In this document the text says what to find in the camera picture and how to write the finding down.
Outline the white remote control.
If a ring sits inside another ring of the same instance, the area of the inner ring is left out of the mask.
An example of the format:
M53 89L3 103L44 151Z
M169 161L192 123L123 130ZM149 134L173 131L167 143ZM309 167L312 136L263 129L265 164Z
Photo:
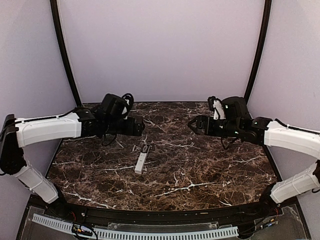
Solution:
M136 174L142 174L149 151L150 151L150 145L145 144L140 151L140 154L134 169L134 172Z

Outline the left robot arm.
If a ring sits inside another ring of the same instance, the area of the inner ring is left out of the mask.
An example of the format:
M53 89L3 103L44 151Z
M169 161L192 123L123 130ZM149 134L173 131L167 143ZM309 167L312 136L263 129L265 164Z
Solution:
M130 117L134 97L106 94L93 108L84 106L61 114L38 118L6 116L0 133L0 174L11 175L30 191L51 204L51 210L60 218L71 213L63 195L53 183L33 168L24 158L23 148L35 143L65 138L104 138L106 135L140 137L145 129L142 117Z

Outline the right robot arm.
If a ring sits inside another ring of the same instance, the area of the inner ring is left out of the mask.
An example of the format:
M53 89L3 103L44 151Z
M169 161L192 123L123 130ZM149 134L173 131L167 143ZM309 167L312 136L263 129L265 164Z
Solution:
M285 124L279 119L252 118L243 97L208 98L212 116L197 115L187 125L197 135L233 138L259 146L280 147L320 158L319 131ZM272 183L260 196L255 213L266 217L275 205L320 187L320 162L283 181Z

